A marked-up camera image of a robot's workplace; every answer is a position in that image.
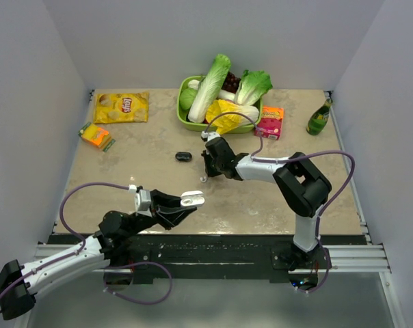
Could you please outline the white earbud charging case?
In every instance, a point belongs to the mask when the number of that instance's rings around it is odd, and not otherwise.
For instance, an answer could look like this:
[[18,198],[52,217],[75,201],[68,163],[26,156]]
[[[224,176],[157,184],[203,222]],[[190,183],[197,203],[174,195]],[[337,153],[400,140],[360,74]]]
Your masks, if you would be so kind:
[[204,193],[201,191],[186,191],[181,195],[181,206],[199,207],[205,203]]

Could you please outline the black earbud charging case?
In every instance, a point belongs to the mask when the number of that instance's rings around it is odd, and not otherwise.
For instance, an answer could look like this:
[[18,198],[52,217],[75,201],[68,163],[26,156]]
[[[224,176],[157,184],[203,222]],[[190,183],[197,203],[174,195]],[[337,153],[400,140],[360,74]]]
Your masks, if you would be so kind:
[[175,159],[180,162],[188,163],[192,160],[192,154],[190,152],[177,152]]

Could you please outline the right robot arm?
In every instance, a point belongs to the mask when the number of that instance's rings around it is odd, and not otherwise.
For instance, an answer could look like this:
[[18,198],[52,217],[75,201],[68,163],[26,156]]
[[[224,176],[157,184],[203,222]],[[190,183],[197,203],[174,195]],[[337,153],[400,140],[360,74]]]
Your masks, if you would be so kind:
[[218,133],[201,133],[205,142],[202,157],[206,176],[223,175],[233,180],[257,180],[278,186],[289,208],[295,213],[294,264],[308,268],[317,259],[314,248],[319,240],[319,214],[328,201],[332,185],[301,152],[290,158],[268,159],[247,153],[235,154]]

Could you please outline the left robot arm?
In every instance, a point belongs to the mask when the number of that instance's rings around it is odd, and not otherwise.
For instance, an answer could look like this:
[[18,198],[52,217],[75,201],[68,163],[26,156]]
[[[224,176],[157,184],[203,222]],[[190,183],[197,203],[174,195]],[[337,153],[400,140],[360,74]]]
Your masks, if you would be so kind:
[[123,269],[129,261],[127,243],[132,236],[155,225],[171,230],[205,202],[201,191],[174,196],[134,184],[123,190],[133,194],[133,213],[109,211],[89,237],[67,226],[79,239],[76,245],[41,260],[25,264],[13,260],[3,266],[0,315],[4,320],[22,316],[53,290],[95,269]]

